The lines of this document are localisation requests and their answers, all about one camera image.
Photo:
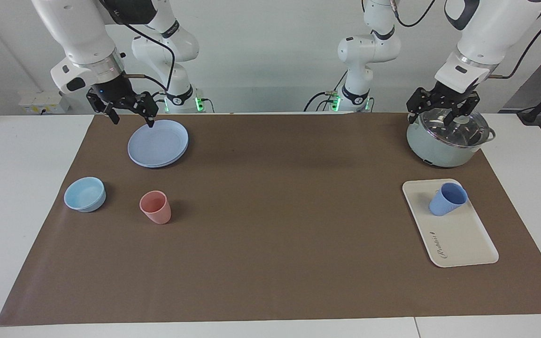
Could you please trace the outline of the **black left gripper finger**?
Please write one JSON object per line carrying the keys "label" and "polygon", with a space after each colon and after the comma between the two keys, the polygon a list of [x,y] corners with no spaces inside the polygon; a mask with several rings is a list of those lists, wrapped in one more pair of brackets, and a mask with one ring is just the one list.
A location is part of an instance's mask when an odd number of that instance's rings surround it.
{"label": "black left gripper finger", "polygon": [[407,100],[406,107],[408,110],[408,122],[413,124],[418,115],[426,110],[427,91],[422,87],[417,88]]}
{"label": "black left gripper finger", "polygon": [[461,103],[453,103],[448,114],[444,117],[444,126],[449,126],[455,120],[455,118],[469,116],[478,103],[479,95],[477,93],[470,94],[470,96]]}

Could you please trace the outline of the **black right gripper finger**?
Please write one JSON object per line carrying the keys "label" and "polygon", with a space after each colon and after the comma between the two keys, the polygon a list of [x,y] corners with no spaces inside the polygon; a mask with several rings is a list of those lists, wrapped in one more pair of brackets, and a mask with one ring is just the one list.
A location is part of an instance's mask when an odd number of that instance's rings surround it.
{"label": "black right gripper finger", "polygon": [[114,109],[114,103],[108,103],[103,110],[103,114],[107,116],[114,125],[118,125],[120,118],[118,116],[118,113],[116,113],[116,110]]}
{"label": "black right gripper finger", "polygon": [[141,109],[139,115],[144,117],[148,127],[152,128],[158,113],[158,105],[150,92],[142,92],[139,95],[139,108]]}

